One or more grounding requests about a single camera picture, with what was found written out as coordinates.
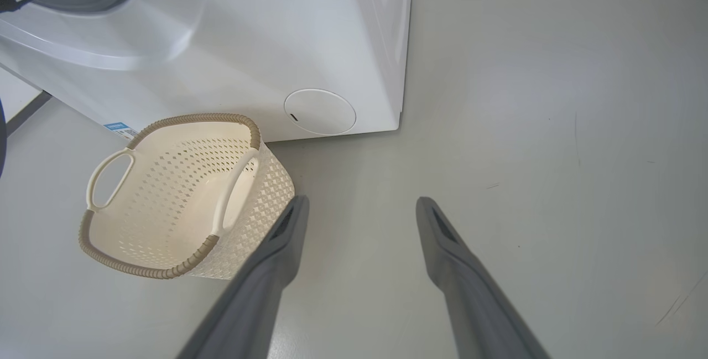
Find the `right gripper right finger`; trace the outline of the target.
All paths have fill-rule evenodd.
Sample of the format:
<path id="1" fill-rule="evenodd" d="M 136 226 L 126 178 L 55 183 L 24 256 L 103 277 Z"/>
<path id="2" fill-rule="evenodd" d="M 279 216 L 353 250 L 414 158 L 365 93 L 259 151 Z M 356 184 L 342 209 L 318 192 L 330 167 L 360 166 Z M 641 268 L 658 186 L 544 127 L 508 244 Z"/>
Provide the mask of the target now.
<path id="1" fill-rule="evenodd" d="M 430 280 L 444 294 L 460 358 L 549 358 L 529 326 L 430 197 L 415 204 Z"/>

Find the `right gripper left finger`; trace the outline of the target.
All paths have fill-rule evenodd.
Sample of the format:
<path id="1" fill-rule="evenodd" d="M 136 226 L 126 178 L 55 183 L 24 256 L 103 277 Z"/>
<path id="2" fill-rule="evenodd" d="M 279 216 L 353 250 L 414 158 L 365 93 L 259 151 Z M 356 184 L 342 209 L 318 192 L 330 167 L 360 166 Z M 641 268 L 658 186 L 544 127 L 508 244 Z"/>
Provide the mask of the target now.
<path id="1" fill-rule="evenodd" d="M 297 195 L 215 301 L 178 358 L 266 358 L 283 290 L 303 254 L 310 203 Z"/>

